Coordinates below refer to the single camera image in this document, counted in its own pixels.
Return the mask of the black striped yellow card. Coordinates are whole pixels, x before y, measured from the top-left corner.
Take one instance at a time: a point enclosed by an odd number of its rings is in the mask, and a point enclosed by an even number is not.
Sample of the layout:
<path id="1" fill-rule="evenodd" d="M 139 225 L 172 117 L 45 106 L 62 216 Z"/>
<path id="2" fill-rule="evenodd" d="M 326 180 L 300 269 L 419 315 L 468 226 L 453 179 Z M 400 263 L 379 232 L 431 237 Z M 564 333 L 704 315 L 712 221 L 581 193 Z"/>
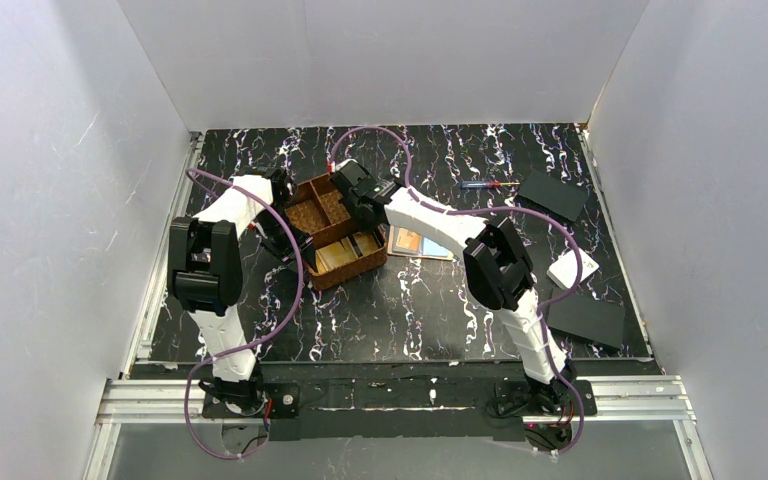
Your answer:
<path id="1" fill-rule="evenodd" d="M 356 232 L 346 237 L 348 250 L 356 257 L 373 255 L 382 248 L 377 232 Z"/>

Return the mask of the yellow VIP card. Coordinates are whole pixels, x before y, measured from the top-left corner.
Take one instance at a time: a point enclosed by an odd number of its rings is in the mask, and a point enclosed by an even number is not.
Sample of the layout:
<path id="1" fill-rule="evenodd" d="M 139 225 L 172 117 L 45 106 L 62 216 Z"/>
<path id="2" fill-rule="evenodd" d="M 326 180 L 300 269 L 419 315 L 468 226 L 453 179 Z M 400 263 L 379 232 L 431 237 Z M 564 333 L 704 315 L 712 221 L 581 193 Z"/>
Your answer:
<path id="1" fill-rule="evenodd" d="M 347 265 L 357 258 L 348 250 L 346 238 L 319 248 L 315 252 L 317 269 L 328 272 Z"/>

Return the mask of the orange card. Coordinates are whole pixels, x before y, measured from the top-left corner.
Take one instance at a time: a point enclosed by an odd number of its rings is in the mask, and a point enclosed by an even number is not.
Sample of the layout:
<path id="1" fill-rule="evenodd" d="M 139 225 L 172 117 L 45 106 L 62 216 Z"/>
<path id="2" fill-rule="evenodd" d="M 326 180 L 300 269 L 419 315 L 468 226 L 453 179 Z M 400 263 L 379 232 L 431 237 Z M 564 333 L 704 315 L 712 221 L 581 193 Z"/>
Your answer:
<path id="1" fill-rule="evenodd" d="M 392 250 L 394 253 L 405 255 L 421 254 L 422 237 L 410 230 L 394 227 L 392 231 Z"/>

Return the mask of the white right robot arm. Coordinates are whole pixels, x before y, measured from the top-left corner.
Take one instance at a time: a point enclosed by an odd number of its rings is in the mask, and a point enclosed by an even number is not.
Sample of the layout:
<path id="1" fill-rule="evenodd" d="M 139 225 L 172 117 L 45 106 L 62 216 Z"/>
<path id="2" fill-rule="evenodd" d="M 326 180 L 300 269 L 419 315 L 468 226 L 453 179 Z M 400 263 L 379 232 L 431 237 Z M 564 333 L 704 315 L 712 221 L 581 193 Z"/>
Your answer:
<path id="1" fill-rule="evenodd" d="M 398 180 L 379 179 L 353 159 L 335 166 L 330 182 L 361 229 L 382 224 L 405 229 L 458 258 L 469 298 L 506 327 L 532 388 L 548 398 L 567 393 L 565 355 L 541 321 L 533 262 L 510 217 L 458 211 Z"/>

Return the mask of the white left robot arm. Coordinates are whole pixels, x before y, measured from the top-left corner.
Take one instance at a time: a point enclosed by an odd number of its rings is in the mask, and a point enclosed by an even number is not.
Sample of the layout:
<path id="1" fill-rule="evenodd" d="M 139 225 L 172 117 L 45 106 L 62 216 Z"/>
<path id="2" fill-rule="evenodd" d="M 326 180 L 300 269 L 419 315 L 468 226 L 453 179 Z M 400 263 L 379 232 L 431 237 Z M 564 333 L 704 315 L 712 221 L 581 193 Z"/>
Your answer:
<path id="1" fill-rule="evenodd" d="M 172 220 L 167 291 L 204 339 L 212 377 L 200 387 L 247 409 L 262 402 L 264 387 L 238 312 L 244 280 L 239 240 L 254 227 L 264 248 L 298 275 L 315 264 L 315 248 L 312 236 L 286 213 L 295 192 L 286 169 L 250 168 L 224 184 L 204 210 Z"/>

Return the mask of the brown woven basket card holder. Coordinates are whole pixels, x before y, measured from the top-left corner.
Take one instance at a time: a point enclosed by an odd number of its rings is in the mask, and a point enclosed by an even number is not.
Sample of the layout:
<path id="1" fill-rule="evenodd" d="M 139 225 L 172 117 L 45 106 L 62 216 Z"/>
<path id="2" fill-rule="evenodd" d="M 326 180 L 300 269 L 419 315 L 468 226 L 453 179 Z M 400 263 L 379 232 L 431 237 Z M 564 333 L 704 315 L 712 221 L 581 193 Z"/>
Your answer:
<path id="1" fill-rule="evenodd" d="M 387 262 L 383 230 L 359 230 L 341 199 L 330 176 L 323 174 L 300 183 L 285 210 L 292 226 L 312 238 L 305 268 L 312 288 L 318 291 Z"/>

